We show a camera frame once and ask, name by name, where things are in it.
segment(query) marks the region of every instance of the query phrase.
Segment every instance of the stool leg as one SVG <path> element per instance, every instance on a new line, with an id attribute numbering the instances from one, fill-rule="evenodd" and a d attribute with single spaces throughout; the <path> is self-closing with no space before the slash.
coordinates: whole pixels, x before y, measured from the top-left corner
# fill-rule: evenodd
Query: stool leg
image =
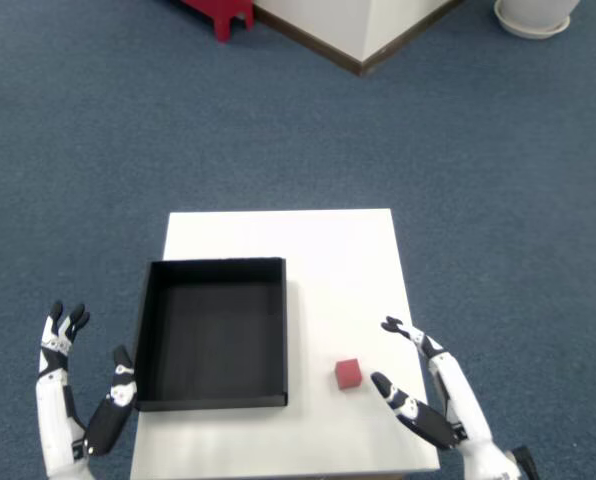
<path id="1" fill-rule="evenodd" d="M 229 40 L 229 20 L 224 18 L 214 19 L 214 34 L 219 42 Z"/>
<path id="2" fill-rule="evenodd" d="M 251 30 L 254 28 L 254 6 L 253 4 L 247 6 L 245 9 L 245 24 L 247 25 L 247 30 Z"/>

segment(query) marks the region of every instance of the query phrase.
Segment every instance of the white flower pot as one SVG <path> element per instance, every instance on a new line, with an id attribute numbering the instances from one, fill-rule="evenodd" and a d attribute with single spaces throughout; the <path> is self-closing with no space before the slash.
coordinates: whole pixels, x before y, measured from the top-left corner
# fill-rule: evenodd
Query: white flower pot
<path id="1" fill-rule="evenodd" d="M 569 26 L 569 14 L 580 0 L 497 0 L 494 11 L 505 30 L 524 38 L 543 39 Z"/>

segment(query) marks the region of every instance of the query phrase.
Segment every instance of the robotic arm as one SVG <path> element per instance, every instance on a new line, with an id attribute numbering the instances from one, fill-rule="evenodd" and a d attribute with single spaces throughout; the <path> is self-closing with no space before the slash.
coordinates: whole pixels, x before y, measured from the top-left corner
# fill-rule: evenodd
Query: robotic arm
<path id="1" fill-rule="evenodd" d="M 89 456 L 108 453 L 131 414 L 136 396 L 134 371 L 123 346 L 114 351 L 112 387 L 85 427 L 76 414 L 68 380 L 69 351 L 76 334 L 89 321 L 78 305 L 60 324 L 62 304 L 54 303 L 40 345 L 36 402 L 40 441 L 51 480 L 94 480 Z"/>
<path id="2" fill-rule="evenodd" d="M 427 360 L 444 415 L 392 385 L 380 372 L 372 374 L 374 385 L 407 428 L 437 448 L 456 448 L 464 458 L 465 480 L 518 480 L 518 465 L 530 480 L 538 480 L 531 454 L 521 447 L 504 454 L 493 442 L 491 430 L 456 359 L 431 337 L 400 320 L 387 317 L 382 328 L 400 333 Z"/>

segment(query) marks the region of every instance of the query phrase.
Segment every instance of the black box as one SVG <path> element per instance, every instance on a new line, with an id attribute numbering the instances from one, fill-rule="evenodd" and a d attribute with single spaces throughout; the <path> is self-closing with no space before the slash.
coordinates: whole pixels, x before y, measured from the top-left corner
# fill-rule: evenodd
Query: black box
<path id="1" fill-rule="evenodd" d="M 143 411 L 287 405 L 285 260 L 153 262 L 135 343 Z"/>

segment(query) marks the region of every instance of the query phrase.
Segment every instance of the floor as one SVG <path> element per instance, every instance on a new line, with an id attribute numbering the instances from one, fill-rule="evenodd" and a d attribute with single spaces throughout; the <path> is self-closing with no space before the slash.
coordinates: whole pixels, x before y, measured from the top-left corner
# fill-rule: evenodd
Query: floor
<path id="1" fill-rule="evenodd" d="M 219 45 L 170 0 L 0 2 L 0 478 L 44 474 L 52 301 L 92 312 L 70 362 L 86 421 L 170 211 L 360 207 L 393 209 L 414 321 L 497 442 L 596 478 L 596 1 L 545 42 L 491 4 L 361 79 L 260 24 Z M 99 478 L 128 478 L 134 432 Z"/>

